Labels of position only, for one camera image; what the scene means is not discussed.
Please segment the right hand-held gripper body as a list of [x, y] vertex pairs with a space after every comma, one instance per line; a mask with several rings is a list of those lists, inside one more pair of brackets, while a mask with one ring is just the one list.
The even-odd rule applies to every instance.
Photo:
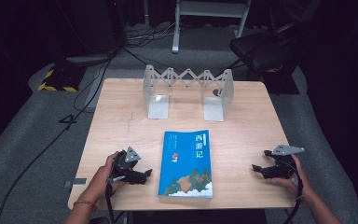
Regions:
[[275, 160], [276, 167], [280, 172], [279, 177], [290, 178], [296, 171], [296, 163], [293, 155], [304, 152], [303, 147], [293, 147], [279, 144], [271, 152], [272, 158]]

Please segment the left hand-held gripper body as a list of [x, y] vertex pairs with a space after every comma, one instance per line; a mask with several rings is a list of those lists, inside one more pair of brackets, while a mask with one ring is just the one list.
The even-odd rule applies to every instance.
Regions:
[[127, 150], [122, 150], [117, 154], [114, 160], [112, 169], [110, 172], [110, 181], [128, 182], [130, 176], [142, 177], [141, 173], [133, 170], [133, 167], [137, 164], [141, 157], [135, 152], [132, 147], [128, 147]]

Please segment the blue paperback book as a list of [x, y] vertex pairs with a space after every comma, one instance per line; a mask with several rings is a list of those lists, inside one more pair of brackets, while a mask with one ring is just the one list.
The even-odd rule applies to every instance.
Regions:
[[208, 130], [164, 134], [158, 195], [212, 199], [213, 178]]

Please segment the person's right hand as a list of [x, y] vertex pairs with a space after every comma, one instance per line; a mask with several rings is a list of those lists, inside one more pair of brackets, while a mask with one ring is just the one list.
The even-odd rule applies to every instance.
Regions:
[[296, 164], [296, 173], [294, 174], [294, 176], [288, 179], [274, 177], [271, 179], [271, 183], [277, 186], [287, 188], [295, 195], [297, 195], [298, 192], [301, 191], [301, 199], [306, 200], [311, 193], [311, 185], [309, 182], [309, 178], [303, 170], [299, 158], [296, 155], [292, 155], [292, 159], [295, 161]]

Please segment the person's left hand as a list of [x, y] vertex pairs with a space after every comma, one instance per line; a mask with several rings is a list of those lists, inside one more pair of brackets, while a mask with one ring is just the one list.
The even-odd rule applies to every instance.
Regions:
[[114, 154], [107, 157], [105, 165], [102, 165], [97, 170], [86, 189], [80, 194], [79, 200], [96, 204], [104, 197], [106, 180], [110, 175], [117, 154], [118, 152], [116, 151]]

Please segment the grey tape strip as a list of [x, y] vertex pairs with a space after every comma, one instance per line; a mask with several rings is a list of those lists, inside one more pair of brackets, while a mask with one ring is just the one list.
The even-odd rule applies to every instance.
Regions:
[[73, 185], [85, 185], [87, 183], [86, 178], [74, 178], [73, 180], [66, 180], [63, 186], [66, 189], [71, 189]]

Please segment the white expandable metal bookend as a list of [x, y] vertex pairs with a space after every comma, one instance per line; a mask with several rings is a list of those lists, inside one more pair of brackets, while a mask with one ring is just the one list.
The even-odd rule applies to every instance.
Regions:
[[145, 68], [143, 97], [149, 119], [167, 119], [175, 91], [200, 91], [203, 117], [207, 121], [224, 121], [234, 98], [234, 80], [230, 69], [215, 77], [210, 70], [196, 75], [190, 68], [178, 73], [168, 68], [159, 73], [152, 65]]

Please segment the black folding chair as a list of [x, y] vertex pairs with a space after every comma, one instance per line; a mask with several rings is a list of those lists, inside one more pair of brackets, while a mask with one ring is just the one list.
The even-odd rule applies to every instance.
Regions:
[[296, 69], [296, 45], [302, 33], [302, 22], [285, 24], [271, 32], [253, 32], [232, 39], [229, 48], [238, 57], [228, 68], [247, 67], [246, 78], [252, 73], [282, 72], [287, 77]]

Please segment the black yellow striped base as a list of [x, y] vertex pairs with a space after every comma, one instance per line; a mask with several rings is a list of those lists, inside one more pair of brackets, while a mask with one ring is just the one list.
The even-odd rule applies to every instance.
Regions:
[[79, 85], [87, 68], [68, 63], [65, 67], [52, 66], [38, 89], [40, 91], [79, 91]]

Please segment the white metal stand frame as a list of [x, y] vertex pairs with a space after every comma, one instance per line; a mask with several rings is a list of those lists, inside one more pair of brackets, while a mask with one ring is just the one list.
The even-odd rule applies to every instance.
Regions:
[[172, 53], [179, 51], [180, 20], [182, 16], [203, 16], [240, 19], [239, 28], [234, 31], [236, 37], [241, 37], [249, 14], [252, 0], [244, 3], [197, 2], [196, 0], [176, 0], [175, 27], [172, 40]]

